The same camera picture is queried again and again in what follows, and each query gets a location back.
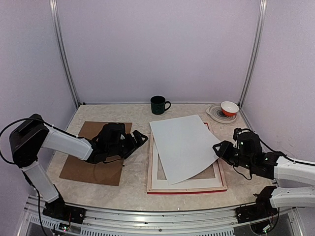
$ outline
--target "wire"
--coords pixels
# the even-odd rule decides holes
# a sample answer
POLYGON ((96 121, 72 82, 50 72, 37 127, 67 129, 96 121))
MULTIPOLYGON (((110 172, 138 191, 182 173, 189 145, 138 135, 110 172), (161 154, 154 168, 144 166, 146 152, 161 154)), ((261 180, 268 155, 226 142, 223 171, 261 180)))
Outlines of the wire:
POLYGON ((50 232, 53 234, 53 236, 55 235, 54 233, 56 232, 56 226, 54 225, 54 227, 53 227, 53 230, 51 230, 51 228, 49 228, 50 229, 50 232))
POLYGON ((114 162, 114 161, 119 161, 119 160, 122 160, 122 158, 120 158, 120 159, 116 159, 116 160, 113 160, 113 161, 108 161, 108 162, 103 161, 103 163, 104 163, 104 164, 109 164, 109 163, 112 163, 112 162, 114 162))
POLYGON ((274 223, 274 215, 271 213, 271 223, 274 223))
POLYGON ((276 225, 279 221, 279 217, 280 217, 280 208, 278 208, 278 216, 277 216, 275 224, 272 226, 272 228, 270 230, 267 231, 267 233, 271 232, 276 227, 276 225))
POLYGON ((44 229, 44 227, 43 227, 43 222, 41 221, 41 216, 40 216, 40 194, 39 194, 39 191, 38 191, 37 188, 36 188, 35 190, 36 190, 36 192, 37 192, 37 194, 38 194, 38 217, 39 217, 40 227, 41 227, 43 233, 45 234, 45 236, 48 236, 48 235, 46 234, 46 232, 45 232, 45 229, 44 229))
POLYGON ((251 179, 252 179, 251 173, 250 173, 250 177, 251 177, 251 178, 247 178, 245 175, 243 175, 242 173, 238 172, 238 171, 235 169, 235 166, 233 166, 233 169, 236 171, 236 173, 240 174, 240 175, 243 176, 245 179, 247 179, 247 180, 251 180, 251 179))
MULTIPOLYGON (((55 127, 55 126, 53 126, 53 125, 51 125, 51 124, 49 124, 49 123, 47 123, 47 122, 41 120, 41 119, 37 119, 37 118, 23 118, 23 119, 18 119, 18 120, 16 120, 16 121, 14 121, 14 122, 8 124, 8 125, 0 132, 0 138, 1 138, 2 134, 5 132, 5 130, 7 130, 9 127, 11 127, 12 125, 14 125, 14 124, 16 124, 16 123, 19 123, 19 122, 21 122, 21 121, 26 121, 26 120, 36 120, 36 121, 39 121, 39 122, 41 122, 41 123, 43 123, 43 124, 45 124, 45 125, 47 125, 47 126, 53 128, 53 129, 56 129, 56 130, 58 130, 58 131, 60 131, 60 132, 62 132, 62 133, 64 133, 64 134, 67 134, 67 135, 69 135, 69 136, 71 136, 71 137, 74 137, 74 138, 77 137, 77 136, 75 136, 75 135, 73 135, 73 134, 70 134, 70 133, 68 133, 68 132, 66 132, 66 131, 64 131, 64 130, 62 130, 62 129, 59 129, 59 128, 57 128, 57 127, 55 127)), ((10 165, 16 165, 14 162, 11 162, 11 161, 8 161, 7 159, 5 159, 5 157, 3 156, 2 152, 1 152, 1 149, 0 149, 0 156, 1 156, 1 158, 2 158, 6 163, 8 163, 8 164, 10 164, 10 165)))
MULTIPOLYGON (((242 131, 243 131, 243 130, 249 131, 249 132, 252 132, 252 133, 255 133, 254 131, 252 131, 252 130, 250 130, 250 129, 247 129, 247 128, 242 129, 242 131)), ((285 159, 287 159, 288 161, 291 161, 291 162, 297 163, 297 164, 307 165, 307 166, 315 166, 315 164, 313 164, 313 163, 307 163, 307 162, 302 162, 302 161, 295 161, 295 160, 289 158, 289 157, 288 157, 286 154, 284 154, 282 151, 275 151, 275 150, 273 150, 273 149, 272 149, 271 147, 269 147, 265 142, 263 142, 263 141, 261 140, 261 138, 259 138, 259 140, 260 140, 260 142, 261 142, 262 144, 264 144, 264 146, 265 146, 266 148, 268 148, 270 151, 280 153, 280 154, 281 154, 285 159)))
POLYGON ((71 228, 71 212, 70 212, 70 215, 69 215, 69 227, 68 227, 67 233, 69 232, 70 228, 71 228))

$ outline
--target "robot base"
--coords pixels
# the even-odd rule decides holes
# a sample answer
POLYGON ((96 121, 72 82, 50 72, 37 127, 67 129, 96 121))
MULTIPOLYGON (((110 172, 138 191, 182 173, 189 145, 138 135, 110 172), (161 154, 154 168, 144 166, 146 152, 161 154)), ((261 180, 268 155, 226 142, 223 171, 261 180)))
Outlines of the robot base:
POLYGON ((271 208, 269 212, 261 211, 257 204, 250 206, 241 206, 235 209, 237 222, 239 224, 259 220, 263 218, 270 217, 271 214, 277 215, 278 210, 276 208, 271 208))
POLYGON ((66 214, 55 214, 54 211, 51 211, 49 204, 46 203, 43 210, 43 215, 71 223, 82 224, 86 210, 77 206, 64 205, 64 212, 66 212, 66 214))

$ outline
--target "black cable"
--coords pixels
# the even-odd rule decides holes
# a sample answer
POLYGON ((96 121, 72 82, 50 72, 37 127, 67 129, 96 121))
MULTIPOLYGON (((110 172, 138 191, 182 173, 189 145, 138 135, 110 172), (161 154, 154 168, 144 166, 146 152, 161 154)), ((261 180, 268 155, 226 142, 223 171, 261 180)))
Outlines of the black cable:
POLYGON ((252 179, 251 173, 250 173, 250 177, 251 177, 251 178, 247 178, 245 175, 243 175, 242 173, 238 172, 238 171, 235 169, 235 166, 233 166, 233 169, 236 171, 236 173, 240 174, 240 175, 243 176, 245 179, 247 179, 247 180, 251 180, 251 179, 252 179))
POLYGON ((40 194, 39 194, 39 191, 37 189, 35 189, 35 190, 37 191, 37 194, 38 194, 38 217, 39 217, 40 227, 41 227, 43 233, 45 234, 45 236, 48 236, 45 232, 43 222, 41 221, 41 216, 40 216, 40 194))
POLYGON ((113 161, 108 161, 108 162, 103 161, 103 163, 104 163, 104 164, 109 164, 109 163, 112 163, 112 162, 114 162, 114 161, 119 161, 119 160, 122 160, 122 158, 120 158, 120 159, 116 159, 116 160, 113 160, 113 161))
MULTIPOLYGON (((252 131, 252 130, 250 130, 250 129, 247 129, 247 128, 242 129, 242 131, 243 131, 243 130, 249 131, 249 132, 252 132, 252 133, 255 133, 254 131, 252 131)), ((265 146, 266 148, 268 148, 270 151, 276 152, 276 153, 280 153, 280 154, 281 154, 285 159, 287 159, 288 161, 291 161, 291 162, 297 163, 297 164, 307 165, 307 166, 315 166, 315 164, 313 164, 313 163, 307 163, 307 162, 302 162, 302 161, 294 161, 293 159, 289 158, 286 154, 284 154, 282 151, 275 151, 275 150, 273 150, 271 147, 269 147, 265 142, 263 142, 260 138, 259 138, 259 140, 260 140, 260 142, 261 142, 262 144, 264 144, 264 146, 265 146)))
MULTIPOLYGON (((64 130, 62 130, 62 129, 59 129, 59 128, 57 128, 57 127, 55 127, 55 126, 53 126, 53 125, 51 125, 51 124, 49 124, 49 123, 47 123, 47 122, 41 120, 41 119, 36 119, 36 118, 23 118, 23 119, 18 119, 18 120, 16 120, 16 121, 14 121, 14 122, 8 124, 8 125, 0 132, 0 139, 1 139, 2 134, 3 134, 3 133, 5 132, 5 130, 7 130, 9 127, 11 127, 12 125, 14 125, 14 124, 16 124, 16 123, 19 123, 19 122, 21 122, 21 121, 26 121, 26 120, 36 120, 36 121, 39 121, 39 122, 41 122, 41 123, 43 123, 43 124, 45 124, 45 125, 47 125, 47 126, 53 128, 53 129, 56 129, 56 130, 58 130, 58 131, 60 131, 60 132, 62 132, 62 133, 64 133, 64 134, 67 134, 67 135, 69 135, 69 136, 71 136, 71 137, 74 137, 74 138, 77 137, 77 136, 75 136, 75 135, 73 135, 73 134, 70 134, 70 133, 68 133, 68 132, 66 132, 66 131, 64 131, 64 130)), ((1 152, 1 148, 0 148, 0 156, 1 156, 1 158, 2 158, 6 163, 8 163, 8 164, 10 164, 10 165, 15 165, 14 162, 11 162, 11 161, 8 161, 7 159, 5 159, 5 157, 3 156, 2 152, 1 152)))
POLYGON ((276 225, 279 221, 279 217, 280 217, 280 208, 278 208, 278 216, 277 216, 275 224, 272 226, 272 228, 269 231, 267 231, 267 233, 271 232, 276 227, 276 225))

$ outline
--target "metal frame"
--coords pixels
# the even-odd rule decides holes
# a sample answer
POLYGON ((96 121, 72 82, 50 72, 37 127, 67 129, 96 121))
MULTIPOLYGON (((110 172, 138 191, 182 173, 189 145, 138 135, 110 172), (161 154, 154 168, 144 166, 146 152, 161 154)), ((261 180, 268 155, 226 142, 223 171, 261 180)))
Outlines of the metal frame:
MULTIPOLYGON (((26 236, 30 224, 39 225, 38 218, 38 198, 30 195, 20 218, 20 228, 17 236, 26 236)), ((41 199, 41 211, 45 202, 41 199)), ((143 235, 181 235, 181 236, 233 236, 234 227, 247 225, 248 223, 238 224, 235 215, 237 206, 217 208, 211 210, 193 211, 167 211, 167 212, 145 212, 127 211, 98 208, 91 206, 81 206, 69 204, 77 207, 84 207, 86 217, 82 225, 71 224, 71 232, 67 235, 77 236, 143 236, 143 235)), ((284 208, 281 215, 289 214, 290 218, 297 218, 292 208, 284 208)), ((52 219, 42 215, 42 222, 45 228, 52 229, 59 223, 67 223, 52 219)), ((299 233, 300 226, 298 220, 294 221, 294 232, 299 233)))
POLYGON ((246 116, 246 114, 244 113, 244 111, 243 111, 242 108, 240 108, 239 113, 240 113, 241 117, 243 118, 243 120, 244 120, 246 126, 247 126, 248 128, 250 128, 251 130, 253 130, 252 125, 251 125, 249 119, 247 118, 247 116, 246 116))
POLYGON ((300 214, 296 207, 293 207, 293 211, 290 212, 288 216, 290 218, 290 223, 292 225, 294 235, 306 236, 305 231, 302 227, 300 214))
POLYGON ((257 27, 256 27, 256 33, 255 33, 255 39, 254 39, 254 45, 252 47, 252 54, 251 54, 251 59, 250 63, 247 69, 246 73, 246 79, 245 83, 242 89, 241 97, 239 100, 239 107, 242 108, 246 95, 249 90, 249 86, 252 80, 252 74, 254 71, 254 67, 256 64, 257 60, 257 55, 259 51, 259 45, 260 45, 260 40, 261 40, 261 35, 262 35, 262 30, 265 22, 265 15, 266 15, 266 7, 267 7, 267 0, 261 0, 260 1, 260 9, 259 9, 259 15, 258 15, 258 21, 257 21, 257 27))
POLYGON ((58 44, 60 57, 63 64, 65 77, 67 79, 67 83, 70 89, 70 93, 71 93, 74 105, 78 109, 78 107, 80 106, 80 100, 79 100, 79 96, 76 91, 73 79, 72 79, 72 75, 70 73, 70 67, 69 67, 68 59, 66 57, 66 53, 64 49, 63 35, 61 32, 60 20, 59 20, 59 15, 58 15, 57 0, 49 0, 49 3, 50 3, 50 10, 51 10, 52 18, 53 18, 53 25, 54 25, 54 29, 56 33, 57 44, 58 44))

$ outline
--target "white bowl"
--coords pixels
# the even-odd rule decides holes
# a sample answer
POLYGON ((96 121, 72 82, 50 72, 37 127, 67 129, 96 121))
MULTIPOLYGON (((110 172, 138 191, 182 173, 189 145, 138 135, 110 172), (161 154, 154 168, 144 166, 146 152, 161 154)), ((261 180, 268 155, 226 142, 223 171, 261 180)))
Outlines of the white bowl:
POLYGON ((222 102, 221 108, 222 108, 223 112, 225 111, 224 113, 227 116, 236 115, 236 113, 239 110, 238 106, 234 102, 228 102, 228 101, 222 102))

